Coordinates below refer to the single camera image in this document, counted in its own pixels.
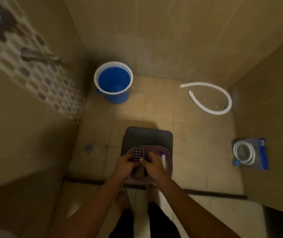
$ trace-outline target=checkered cloth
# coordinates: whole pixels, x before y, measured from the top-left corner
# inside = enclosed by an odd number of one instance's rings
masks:
[[[141,158],[149,161],[148,151],[147,151],[146,148],[144,148],[142,146],[135,146],[134,150],[133,150],[133,157],[132,157],[131,161],[132,162],[139,162],[139,160]],[[139,179],[139,178],[142,178],[142,177],[147,176],[147,175],[148,175],[147,171],[142,165],[138,166],[137,168],[134,168],[132,173],[131,173],[131,176],[135,179]]]

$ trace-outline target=hand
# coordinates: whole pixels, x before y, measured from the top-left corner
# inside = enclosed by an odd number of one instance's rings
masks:
[[[139,162],[129,161],[131,157],[132,155],[126,154],[120,156],[117,160],[113,176],[118,178],[120,181],[124,181],[131,174],[133,168],[139,166]]]
[[[159,180],[161,177],[166,176],[166,171],[163,167],[160,155],[156,155],[153,152],[149,153],[149,160],[147,162],[144,159],[140,159],[139,162],[146,168],[147,173],[155,181]]]

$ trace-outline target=person's left arm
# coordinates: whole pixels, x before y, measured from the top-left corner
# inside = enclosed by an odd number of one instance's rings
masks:
[[[113,175],[94,197],[58,227],[54,227],[49,238],[96,237],[117,192],[133,168],[139,165],[138,162],[130,162],[129,158],[130,155],[121,156]]]

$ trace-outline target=white bucket rim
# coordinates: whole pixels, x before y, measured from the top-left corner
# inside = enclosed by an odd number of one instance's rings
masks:
[[[100,85],[99,85],[99,83],[98,83],[98,77],[99,77],[100,73],[101,73],[102,71],[104,71],[105,69],[111,68],[111,67],[123,68],[123,69],[125,69],[125,70],[128,72],[128,74],[129,74],[130,82],[129,82],[128,86],[127,86],[125,89],[123,89],[122,91],[115,92],[115,93],[107,92],[107,91],[104,91],[103,89],[101,89],[101,87],[100,87]],[[133,72],[131,71],[131,69],[130,69],[126,64],[124,64],[124,63],[122,63],[122,62],[116,62],[116,61],[106,62],[106,63],[102,64],[102,65],[95,71],[95,73],[94,73],[94,83],[95,83],[95,86],[96,86],[102,93],[104,93],[104,94],[109,94],[109,95],[121,94],[121,93],[127,91],[127,90],[130,88],[130,86],[132,85],[132,83],[133,83]]]

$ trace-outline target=leg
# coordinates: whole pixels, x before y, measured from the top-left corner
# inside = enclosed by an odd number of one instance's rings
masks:
[[[160,209],[156,201],[158,192],[154,187],[147,188],[148,194],[148,215],[150,220],[150,236],[157,237],[177,237],[181,238],[178,228]]]
[[[133,238],[134,237],[134,216],[132,208],[129,203],[129,198],[126,190],[120,190],[116,197],[116,202],[120,208],[121,216],[118,220],[116,227],[109,235],[109,238],[123,237]]]

